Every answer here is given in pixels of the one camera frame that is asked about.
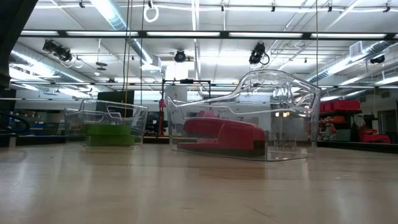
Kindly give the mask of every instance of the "ductwork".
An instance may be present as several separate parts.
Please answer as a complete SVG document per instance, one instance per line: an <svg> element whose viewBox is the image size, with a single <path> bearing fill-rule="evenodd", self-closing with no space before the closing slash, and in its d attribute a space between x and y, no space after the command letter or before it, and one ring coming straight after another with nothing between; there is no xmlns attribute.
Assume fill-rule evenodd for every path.
<svg viewBox="0 0 398 224"><path fill-rule="evenodd" d="M11 51L10 63L25 65L25 67L28 67L32 72L38 73L44 77L51 78L52 76L57 76L57 79L64 82L95 82L95 80L75 72L51 58L44 57L34 50L18 43ZM96 86L96 88L100 91L113 91L106 86Z"/></svg>
<svg viewBox="0 0 398 224"><path fill-rule="evenodd" d="M375 44L369 45L366 47L362 53L358 56L355 56L354 58L351 58L349 53L345 54L344 56L334 60L333 62L330 62L327 64L326 69L324 71L320 72L317 75L317 72L313 72L309 75L310 78L307 79L308 82L310 83L315 83L316 81L319 81L321 79L324 79L326 77L329 77L335 73L338 73L350 66L352 66L355 62L358 62L360 60L364 59L370 59L374 58L375 56L378 56L379 54L382 53L383 50L386 50L390 46L393 46L398 42L396 41L379 41Z"/></svg>
<svg viewBox="0 0 398 224"><path fill-rule="evenodd" d="M107 20L114 30L130 30L127 27L126 20L123 18L118 4L114 0L90 0L95 8L101 13L101 15ZM153 62L152 57L144 50L137 39L129 39L128 43L133 51L136 53L138 59L142 58L144 63L151 64Z"/></svg>

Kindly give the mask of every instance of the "curved clear plastic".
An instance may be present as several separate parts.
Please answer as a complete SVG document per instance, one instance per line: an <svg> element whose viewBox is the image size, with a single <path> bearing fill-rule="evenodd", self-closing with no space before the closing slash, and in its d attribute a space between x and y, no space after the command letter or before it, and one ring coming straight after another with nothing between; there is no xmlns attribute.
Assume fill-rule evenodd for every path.
<svg viewBox="0 0 398 224"><path fill-rule="evenodd" d="M226 96L192 103L168 97L170 147L257 161L314 156L320 91L288 73L259 70Z"/></svg>
<svg viewBox="0 0 398 224"><path fill-rule="evenodd" d="M65 108L65 135L92 146L142 144L148 107L83 100L80 109Z"/></svg>

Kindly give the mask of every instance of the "wooden table surface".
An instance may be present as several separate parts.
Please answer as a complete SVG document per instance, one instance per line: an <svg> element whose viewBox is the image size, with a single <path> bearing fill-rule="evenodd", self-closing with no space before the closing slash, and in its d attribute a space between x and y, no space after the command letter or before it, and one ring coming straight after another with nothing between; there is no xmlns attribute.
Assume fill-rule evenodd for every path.
<svg viewBox="0 0 398 224"><path fill-rule="evenodd" d="M253 162L168 145L0 149L0 223L398 223L398 155Z"/></svg>

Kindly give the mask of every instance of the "green object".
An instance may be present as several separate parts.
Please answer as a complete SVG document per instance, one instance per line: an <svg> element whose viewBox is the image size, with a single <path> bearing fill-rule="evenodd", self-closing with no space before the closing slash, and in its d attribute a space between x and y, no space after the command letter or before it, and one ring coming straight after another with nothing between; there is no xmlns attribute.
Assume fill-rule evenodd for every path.
<svg viewBox="0 0 398 224"><path fill-rule="evenodd" d="M127 125L84 124L83 130L91 146L131 146L136 138Z"/></svg>
<svg viewBox="0 0 398 224"><path fill-rule="evenodd" d="M91 146L132 146L134 135L91 135L88 144Z"/></svg>
<svg viewBox="0 0 398 224"><path fill-rule="evenodd" d="M84 124L86 135L130 135L131 127L115 124Z"/></svg>

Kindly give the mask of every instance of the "clear plastic container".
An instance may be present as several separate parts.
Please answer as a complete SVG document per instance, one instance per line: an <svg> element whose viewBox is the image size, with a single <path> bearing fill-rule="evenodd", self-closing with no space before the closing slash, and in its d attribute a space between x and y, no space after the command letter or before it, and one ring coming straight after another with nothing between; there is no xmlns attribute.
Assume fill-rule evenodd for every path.
<svg viewBox="0 0 398 224"><path fill-rule="evenodd" d="M91 146L142 144L148 107L83 100L80 109L65 108L65 135Z"/></svg>
<svg viewBox="0 0 398 224"><path fill-rule="evenodd" d="M226 96L192 103L168 97L170 147L256 161L314 156L320 91L288 73L259 70Z"/></svg>

